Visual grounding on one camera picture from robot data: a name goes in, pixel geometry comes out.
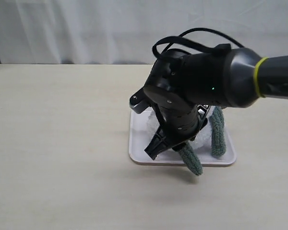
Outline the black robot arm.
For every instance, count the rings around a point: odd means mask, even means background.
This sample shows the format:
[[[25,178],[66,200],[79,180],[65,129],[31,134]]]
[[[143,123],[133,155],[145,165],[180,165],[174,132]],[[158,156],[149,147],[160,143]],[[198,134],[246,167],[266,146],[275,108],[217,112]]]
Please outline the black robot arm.
[[[160,123],[145,149],[151,159],[196,137],[205,120],[198,106],[246,108],[259,98],[288,99],[288,56],[265,58],[248,48],[169,55],[177,66],[156,61],[143,87]]]

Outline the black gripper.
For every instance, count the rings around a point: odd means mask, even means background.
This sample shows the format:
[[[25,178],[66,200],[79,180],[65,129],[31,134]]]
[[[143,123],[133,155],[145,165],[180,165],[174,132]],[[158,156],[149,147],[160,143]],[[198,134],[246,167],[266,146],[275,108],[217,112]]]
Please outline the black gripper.
[[[207,124],[208,112],[208,105],[195,105],[184,111],[156,106],[159,128],[144,151],[152,160],[169,149],[180,151]]]

